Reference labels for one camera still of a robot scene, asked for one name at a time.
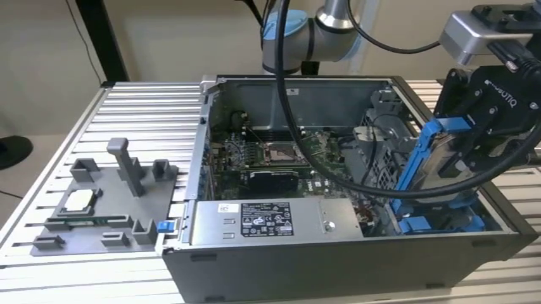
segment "black frame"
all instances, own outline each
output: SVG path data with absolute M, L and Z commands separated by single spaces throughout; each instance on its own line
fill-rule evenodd
M 102 0 L 74 0 L 106 81 L 129 81 Z

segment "floor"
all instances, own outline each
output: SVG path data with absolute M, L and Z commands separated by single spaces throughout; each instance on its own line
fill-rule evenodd
M 16 166 L 0 170 L 0 190 L 24 196 L 40 175 L 65 135 L 26 136 L 33 143 L 33 151 Z M 20 202 L 18 198 L 0 194 L 0 228 L 4 226 L 12 211 Z

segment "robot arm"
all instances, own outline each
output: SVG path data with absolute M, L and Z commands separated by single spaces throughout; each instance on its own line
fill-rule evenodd
M 539 37 L 541 15 L 531 5 L 476 6 L 471 12 L 452 13 L 440 35 L 442 46 L 459 63 L 492 65 L 472 72 L 450 70 L 435 118 L 422 130 L 398 190 L 455 184 L 486 172 L 522 145 L 541 122 Z M 514 163 L 538 164 L 534 150 Z M 455 203 L 456 197 L 416 203 Z M 412 209 L 398 199 L 392 208 L 399 214 Z
M 359 1 L 351 1 L 355 7 Z M 356 52 L 360 40 L 347 15 L 347 0 L 325 0 L 316 16 L 288 10 L 284 33 L 284 71 L 300 69 L 303 61 L 339 61 Z M 275 73 L 275 29 L 277 14 L 273 11 L 263 24 L 263 69 Z

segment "barcode sticker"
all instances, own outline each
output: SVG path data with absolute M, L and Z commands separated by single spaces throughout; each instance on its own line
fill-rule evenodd
M 237 204 L 217 204 L 217 213 L 237 213 Z

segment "silver metal panel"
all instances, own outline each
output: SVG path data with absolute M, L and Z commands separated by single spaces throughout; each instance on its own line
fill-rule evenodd
M 240 210 L 245 204 L 288 203 L 291 208 L 292 236 L 243 237 Z M 236 212 L 219 212 L 220 205 L 235 205 Z M 358 241 L 362 233 L 358 228 L 354 208 L 348 199 L 296 198 L 253 199 L 241 201 L 200 201 L 195 206 L 191 244 L 220 246 L 249 246 L 272 244 L 321 243 Z
M 420 99 L 430 108 L 435 105 L 440 86 L 432 80 L 414 80 L 408 82 Z M 199 91 L 196 84 L 180 83 L 142 83 L 128 82 L 116 84 L 113 90 L 164 90 Z M 40 234 L 42 228 L 33 227 L 25 219 L 34 220 L 44 213 L 38 210 L 53 208 L 60 202 L 61 193 L 49 192 L 49 186 L 58 186 L 69 177 L 65 159 L 76 153 L 100 152 L 102 141 L 80 141 L 78 138 L 93 122 L 179 122 L 195 118 L 197 113 L 177 111 L 173 113 L 116 113 L 96 114 L 96 106 L 102 103 L 101 93 L 90 103 L 81 116 L 58 152 L 46 165 L 34 185 L 0 231 L 4 245 L 0 249 L 0 303 L 183 303 L 175 283 L 157 254 L 114 253 L 98 255 L 29 256 L 30 246 L 26 242 Z M 191 150 L 189 139 L 163 136 L 161 130 L 146 133 L 148 139 L 137 139 L 129 143 L 130 151 L 177 151 L 176 146 Z M 176 161 L 180 171 L 187 173 L 189 162 Z M 177 181 L 184 181 L 187 174 L 180 175 Z M 541 233 L 541 171 L 538 169 L 506 172 L 494 179 L 494 184 L 511 201 L 527 222 Z M 171 217 L 183 213 L 183 188 L 177 188 L 179 203 L 169 211 Z M 541 299 L 541 239 L 522 249 L 507 261 L 486 263 L 471 273 L 463 282 L 452 289 L 442 291 L 411 291 L 390 294 L 371 294 L 332 299 L 313 300 L 316 303 L 329 304 L 396 304 L 396 303 L 438 303 L 438 304 L 503 304 L 539 303 Z
M 470 11 L 455 11 L 444 25 L 439 43 L 460 65 L 499 65 L 487 49 L 496 40 L 514 39 L 526 44 L 533 34 L 504 34 L 484 27 Z

